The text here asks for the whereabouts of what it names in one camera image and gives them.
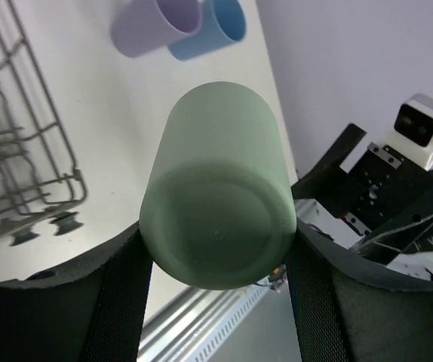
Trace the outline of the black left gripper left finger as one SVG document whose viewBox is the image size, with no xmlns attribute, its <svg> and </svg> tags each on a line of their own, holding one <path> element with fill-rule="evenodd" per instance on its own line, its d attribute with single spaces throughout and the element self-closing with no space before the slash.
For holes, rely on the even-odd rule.
<svg viewBox="0 0 433 362">
<path fill-rule="evenodd" d="M 0 361 L 135 361 L 151 271 L 134 224 L 26 280 L 0 282 Z"/>
</svg>

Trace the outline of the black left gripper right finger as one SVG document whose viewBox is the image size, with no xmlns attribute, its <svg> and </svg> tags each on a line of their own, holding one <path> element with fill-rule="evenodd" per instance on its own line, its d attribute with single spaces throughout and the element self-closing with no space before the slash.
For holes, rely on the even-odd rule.
<svg viewBox="0 0 433 362">
<path fill-rule="evenodd" d="M 304 361 L 433 361 L 433 281 L 403 275 L 302 221 L 286 258 Z"/>
</svg>

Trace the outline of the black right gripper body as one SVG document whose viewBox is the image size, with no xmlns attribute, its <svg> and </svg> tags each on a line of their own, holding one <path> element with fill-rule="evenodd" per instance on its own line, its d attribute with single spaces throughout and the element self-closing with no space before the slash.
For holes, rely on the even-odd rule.
<svg viewBox="0 0 433 362">
<path fill-rule="evenodd" d="M 352 252 L 393 260 L 427 251 L 433 234 L 433 175 L 392 146 L 371 143 L 354 167 L 342 162 L 364 138 L 348 124 L 319 162 L 292 188 L 293 198 L 315 199 L 361 239 Z"/>
</svg>

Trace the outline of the green plastic cup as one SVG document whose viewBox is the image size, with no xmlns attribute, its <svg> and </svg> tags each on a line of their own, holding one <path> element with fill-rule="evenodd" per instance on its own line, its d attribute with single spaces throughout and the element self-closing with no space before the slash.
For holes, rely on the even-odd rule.
<svg viewBox="0 0 433 362">
<path fill-rule="evenodd" d="M 283 262 L 296 212 L 278 123 L 258 93 L 215 81 L 176 102 L 140 232 L 162 270 L 201 289 L 245 287 Z"/>
</svg>

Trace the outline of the blue plastic cup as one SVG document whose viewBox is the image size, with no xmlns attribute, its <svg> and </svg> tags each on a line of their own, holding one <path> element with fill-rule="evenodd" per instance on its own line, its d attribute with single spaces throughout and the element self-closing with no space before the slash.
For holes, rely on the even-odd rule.
<svg viewBox="0 0 433 362">
<path fill-rule="evenodd" d="M 247 33 L 247 22 L 239 1 L 202 1 L 200 30 L 168 46 L 178 60 L 186 61 L 242 41 Z"/>
</svg>

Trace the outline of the lavender plastic cup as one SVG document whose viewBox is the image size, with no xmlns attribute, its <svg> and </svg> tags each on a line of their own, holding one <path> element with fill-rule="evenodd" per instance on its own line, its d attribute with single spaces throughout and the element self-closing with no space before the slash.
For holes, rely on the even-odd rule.
<svg viewBox="0 0 433 362">
<path fill-rule="evenodd" d="M 119 53 L 135 58 L 197 33 L 202 17 L 198 1 L 131 1 L 113 20 L 110 37 Z"/>
</svg>

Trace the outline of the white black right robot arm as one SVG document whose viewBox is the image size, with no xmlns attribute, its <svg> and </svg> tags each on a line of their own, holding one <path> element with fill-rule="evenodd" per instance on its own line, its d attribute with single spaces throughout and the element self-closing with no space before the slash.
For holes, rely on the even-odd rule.
<svg viewBox="0 0 433 362">
<path fill-rule="evenodd" d="M 364 138 L 349 124 L 292 187 L 315 199 L 358 236 L 352 251 L 418 278 L 433 279 L 433 140 L 421 147 L 395 131 L 370 143 L 349 172 L 341 164 Z"/>
</svg>

